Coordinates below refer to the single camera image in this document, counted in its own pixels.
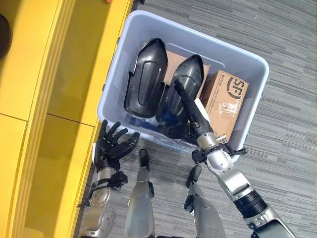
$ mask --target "robot leg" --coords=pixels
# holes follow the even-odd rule
[[[149,179],[149,157],[140,150],[141,167],[129,200],[125,231],[128,238],[154,238],[154,217],[151,198],[153,185]]]
[[[196,175],[200,174],[199,169],[195,166],[192,171],[196,170]],[[215,207],[205,199],[200,187],[195,184],[198,179],[192,177],[194,173],[191,171],[187,185],[189,185],[188,196],[184,204],[184,209],[190,213],[194,213],[195,225],[197,230],[197,238],[225,238],[224,228],[220,216]]]

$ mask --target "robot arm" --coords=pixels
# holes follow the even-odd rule
[[[223,151],[209,122],[203,117],[193,100],[190,100],[179,81],[175,82],[185,112],[200,150],[192,153],[194,162],[205,163],[243,216],[248,227],[254,230],[252,238],[295,238],[273,208],[264,202],[246,177],[233,166],[231,157]]]
[[[85,216],[81,238],[106,238],[114,226],[117,202],[120,201],[121,186],[128,183],[127,176],[119,171],[119,159],[129,154],[139,140],[134,133],[127,141],[118,144],[118,139],[128,132],[127,129],[113,135],[120,126],[117,122],[107,132],[104,120],[97,142],[93,146],[93,163],[98,179],[91,185],[88,197],[80,206],[89,206]]]

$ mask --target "brown cardboard box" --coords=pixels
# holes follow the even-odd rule
[[[218,71],[203,88],[201,101],[208,113],[215,136],[230,139],[248,83],[227,72]]]
[[[168,59],[168,66],[167,66],[167,70],[166,70],[166,74],[165,74],[165,78],[164,78],[164,83],[167,85],[170,85],[177,67],[187,58],[180,56],[178,54],[175,54],[171,51],[166,51],[166,53],[167,53],[167,59]],[[204,82],[207,78],[209,68],[210,68],[210,64],[209,65],[204,64],[204,80],[203,80],[202,86],[200,87],[200,89],[197,93],[197,97],[199,97],[201,94]]]

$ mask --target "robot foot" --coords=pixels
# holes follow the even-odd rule
[[[150,166],[149,166],[149,154],[146,149],[141,149],[139,151],[139,157],[140,157],[140,166],[141,167],[146,167],[148,172],[150,171]]]
[[[189,188],[190,184],[197,182],[201,172],[202,172],[202,167],[200,167],[199,165],[196,165],[192,168],[185,184],[187,188]]]

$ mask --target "white plastic bin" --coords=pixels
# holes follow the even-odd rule
[[[109,126],[120,121],[121,127],[128,128],[129,133],[138,131],[145,140],[177,150],[191,153],[197,148],[163,136],[156,131],[155,118],[138,118],[123,106],[129,72],[134,70],[137,54],[144,43],[156,37],[165,42],[166,50],[184,57],[199,54],[204,64],[211,65],[209,74],[224,70],[249,83],[230,138],[232,148],[241,149],[268,76],[267,62],[251,52],[146,11],[134,11],[125,21],[98,105],[100,121],[108,120]]]

